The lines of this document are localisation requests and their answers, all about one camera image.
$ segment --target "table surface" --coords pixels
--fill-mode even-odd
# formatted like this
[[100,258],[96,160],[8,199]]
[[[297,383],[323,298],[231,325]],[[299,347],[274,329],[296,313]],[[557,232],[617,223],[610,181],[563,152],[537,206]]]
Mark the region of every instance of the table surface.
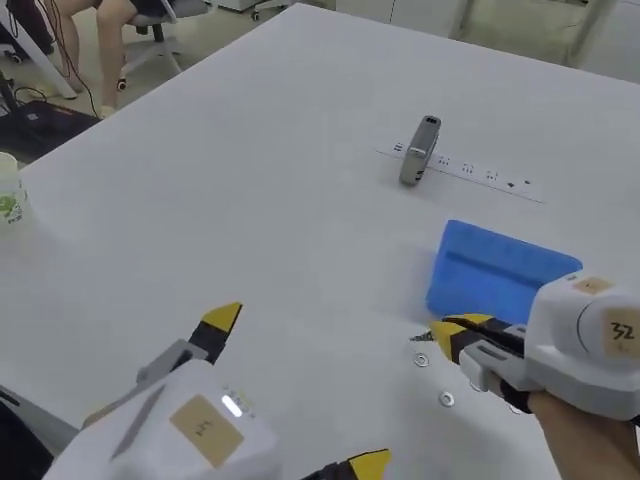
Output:
[[[547,203],[402,188],[373,146],[424,114]],[[280,434],[283,478],[380,447],[388,478],[556,478],[532,418],[407,338],[451,218],[638,285],[638,125],[636,85],[297,5],[23,171],[39,220],[2,239],[0,384],[79,426],[239,300],[216,370]]]

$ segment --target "blue squeegee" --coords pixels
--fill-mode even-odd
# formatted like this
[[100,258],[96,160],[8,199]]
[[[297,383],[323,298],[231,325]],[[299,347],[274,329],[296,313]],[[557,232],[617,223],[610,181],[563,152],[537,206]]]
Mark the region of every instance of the blue squeegee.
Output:
[[427,308],[437,316],[485,313],[527,323],[544,284],[582,269],[580,260],[450,220],[442,235]]

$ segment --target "chair wheel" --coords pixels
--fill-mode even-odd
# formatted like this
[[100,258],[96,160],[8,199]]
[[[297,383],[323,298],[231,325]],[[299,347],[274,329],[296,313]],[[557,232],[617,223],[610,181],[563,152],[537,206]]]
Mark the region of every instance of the chair wheel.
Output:
[[16,65],[21,65],[24,60],[22,59],[22,57],[20,55],[18,55],[17,53],[14,52],[6,52],[5,55],[7,57],[9,57],[11,59],[11,61],[13,63],[15,63]]

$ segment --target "power strip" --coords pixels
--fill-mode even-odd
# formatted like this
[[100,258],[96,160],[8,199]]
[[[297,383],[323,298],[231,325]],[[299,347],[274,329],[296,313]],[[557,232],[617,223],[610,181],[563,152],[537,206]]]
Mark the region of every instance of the power strip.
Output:
[[[403,159],[408,142],[385,143],[376,151],[390,157]],[[453,159],[438,152],[431,155],[427,168],[453,175],[469,182],[484,185],[494,190],[526,198],[536,203],[544,203],[538,187],[526,178],[506,175],[498,170],[471,161]]]

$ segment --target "printed number 32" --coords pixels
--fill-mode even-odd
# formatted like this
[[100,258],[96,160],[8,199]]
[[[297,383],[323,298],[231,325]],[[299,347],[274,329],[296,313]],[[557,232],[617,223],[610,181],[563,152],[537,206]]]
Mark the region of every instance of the printed number 32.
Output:
[[631,325],[625,325],[624,323],[611,322],[611,329],[615,333],[614,340],[635,340],[633,335],[633,327]]

